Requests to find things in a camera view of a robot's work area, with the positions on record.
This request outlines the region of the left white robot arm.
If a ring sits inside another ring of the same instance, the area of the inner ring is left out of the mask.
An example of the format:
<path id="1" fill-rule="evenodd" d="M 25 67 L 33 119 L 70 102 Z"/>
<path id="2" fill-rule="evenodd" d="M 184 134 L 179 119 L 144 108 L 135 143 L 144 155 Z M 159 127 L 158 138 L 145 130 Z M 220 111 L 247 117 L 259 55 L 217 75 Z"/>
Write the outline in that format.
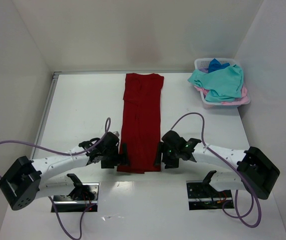
<path id="1" fill-rule="evenodd" d="M 108 132 L 102 138 L 79 143 L 73 149 L 41 159 L 18 158 L 0 179 L 0 189 L 14 211 L 28 206 L 33 200 L 67 196 L 74 201 L 93 201 L 95 192 L 70 171 L 100 163 L 103 169 L 129 166 L 127 152 L 119 153 L 117 132 Z"/>

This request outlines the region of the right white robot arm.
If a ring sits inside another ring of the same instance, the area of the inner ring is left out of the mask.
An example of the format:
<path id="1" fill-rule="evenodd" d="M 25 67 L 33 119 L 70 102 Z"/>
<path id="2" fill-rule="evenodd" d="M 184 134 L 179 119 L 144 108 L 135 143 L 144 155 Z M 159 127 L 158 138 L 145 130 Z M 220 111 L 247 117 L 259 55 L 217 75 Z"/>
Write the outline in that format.
<path id="1" fill-rule="evenodd" d="M 253 190 L 261 200 L 268 199 L 280 175 L 276 165 L 257 147 L 237 150 L 210 144 L 205 146 L 197 138 L 185 140 L 170 130 L 158 144 L 154 165 L 165 164 L 166 169 L 176 169 L 180 160 L 225 168 L 226 172 L 211 170 L 203 184 L 218 192 Z"/>

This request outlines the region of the red t shirt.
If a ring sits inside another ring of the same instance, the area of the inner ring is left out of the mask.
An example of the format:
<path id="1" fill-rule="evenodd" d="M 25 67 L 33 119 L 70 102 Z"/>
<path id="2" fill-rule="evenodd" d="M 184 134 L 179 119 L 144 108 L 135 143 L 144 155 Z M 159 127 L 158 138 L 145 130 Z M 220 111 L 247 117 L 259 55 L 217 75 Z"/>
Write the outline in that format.
<path id="1" fill-rule="evenodd" d="M 124 152 L 125 144 L 130 165 L 118 166 L 118 172 L 143 174 L 161 171 L 161 166 L 154 162 L 161 138 L 163 83 L 164 77 L 155 73 L 126 74 L 120 152 Z"/>

